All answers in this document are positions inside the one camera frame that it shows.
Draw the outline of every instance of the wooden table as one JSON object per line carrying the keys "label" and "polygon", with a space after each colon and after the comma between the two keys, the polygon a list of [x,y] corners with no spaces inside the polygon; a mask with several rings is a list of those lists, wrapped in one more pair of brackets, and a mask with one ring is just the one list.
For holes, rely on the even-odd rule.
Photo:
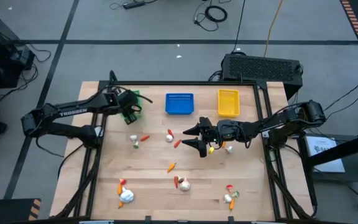
{"label": "wooden table", "polygon": [[[200,158],[198,151],[180,144],[176,149],[167,143],[167,129],[171,129],[175,140],[190,139],[182,132],[192,128],[200,116],[208,117],[213,125],[218,116],[218,89],[233,89],[240,92],[241,114],[238,121],[257,121],[254,91],[251,86],[124,86],[140,90],[140,94],[154,101],[142,102],[142,118],[126,125],[120,115],[109,116],[104,134],[103,151],[99,166],[96,191],[93,202],[92,219],[144,220],[151,215],[153,220],[227,220],[234,216],[236,221],[274,220],[268,175],[264,163],[261,137],[252,140],[249,149],[243,143],[229,142],[234,154],[224,150]],[[79,100],[89,98],[97,91],[98,82],[83,82]],[[165,112],[166,93],[194,93],[195,112],[188,116],[170,116]],[[287,105],[282,83],[268,83],[268,93],[275,112]],[[265,111],[263,96],[260,92]],[[73,125],[91,123],[91,114],[74,117]],[[129,139],[131,134],[151,137],[134,149]],[[287,142],[297,148],[294,140]],[[81,142],[68,141],[65,155],[68,155]],[[83,166],[85,150],[78,151],[63,166],[58,180],[51,215],[57,214],[71,199],[78,183]],[[310,196],[300,158],[293,152],[282,149],[282,161],[289,191],[304,210],[311,214]],[[167,173],[169,164],[177,165]],[[181,192],[175,188],[175,175],[188,177],[191,190]],[[125,188],[135,193],[135,200],[117,209],[119,196],[117,184],[120,178],[127,179]],[[234,210],[223,202],[227,193],[226,185],[232,184],[240,192]],[[277,188],[281,216],[285,217],[282,195]],[[85,214],[88,193],[83,196],[81,214]]]}

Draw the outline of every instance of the black stand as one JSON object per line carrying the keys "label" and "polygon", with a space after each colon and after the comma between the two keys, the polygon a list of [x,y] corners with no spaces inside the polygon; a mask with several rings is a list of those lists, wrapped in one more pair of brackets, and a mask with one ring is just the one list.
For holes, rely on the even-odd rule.
{"label": "black stand", "polygon": [[[341,179],[346,182],[358,182],[358,136],[327,135],[327,137],[334,138],[337,146],[306,158],[304,163],[306,170],[308,170],[309,174],[312,174],[314,180]],[[308,155],[306,144],[306,139],[300,138],[299,145],[303,155]],[[345,173],[329,173],[329,175],[326,175],[320,172],[313,172],[314,166],[336,159],[342,159]]]}

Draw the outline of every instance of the blue basket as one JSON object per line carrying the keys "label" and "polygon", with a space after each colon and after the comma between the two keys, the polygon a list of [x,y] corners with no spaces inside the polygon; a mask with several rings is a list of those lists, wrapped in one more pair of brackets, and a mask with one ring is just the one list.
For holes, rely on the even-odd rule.
{"label": "blue basket", "polygon": [[192,93],[167,93],[165,111],[168,114],[191,114],[194,112]]}

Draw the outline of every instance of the power strip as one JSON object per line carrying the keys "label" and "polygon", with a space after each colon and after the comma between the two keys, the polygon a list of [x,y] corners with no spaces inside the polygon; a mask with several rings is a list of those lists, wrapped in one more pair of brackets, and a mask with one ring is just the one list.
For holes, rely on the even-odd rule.
{"label": "power strip", "polygon": [[132,9],[139,6],[144,6],[146,3],[144,1],[136,1],[131,3],[124,3],[122,6],[124,9]]}

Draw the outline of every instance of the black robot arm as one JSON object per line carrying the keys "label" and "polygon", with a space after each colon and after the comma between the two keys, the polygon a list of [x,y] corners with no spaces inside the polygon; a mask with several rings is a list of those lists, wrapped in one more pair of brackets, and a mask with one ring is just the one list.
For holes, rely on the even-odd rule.
{"label": "black robot arm", "polygon": [[201,135],[201,139],[183,140],[184,144],[196,148],[200,157],[206,157],[206,145],[215,142],[222,146],[224,141],[244,142],[246,147],[259,133],[268,131],[269,143],[273,147],[283,146],[287,137],[304,129],[319,127],[326,121],[321,105],[314,101],[286,106],[268,118],[256,122],[221,120],[213,126],[208,118],[200,117],[194,128],[183,134]]}
{"label": "black robot arm", "polygon": [[[113,88],[113,91],[103,93],[102,91],[106,88]],[[32,138],[39,138],[45,134],[78,138],[84,143],[85,147],[96,147],[99,142],[97,141],[96,131],[92,126],[76,127],[54,123],[53,121],[57,118],[82,113],[101,113],[106,115],[122,113],[126,118],[126,123],[131,124],[136,120],[134,113],[142,109],[137,105],[137,97],[144,98],[152,103],[150,99],[119,86],[107,86],[87,100],[58,105],[47,103],[22,117],[23,132],[26,136]]]}

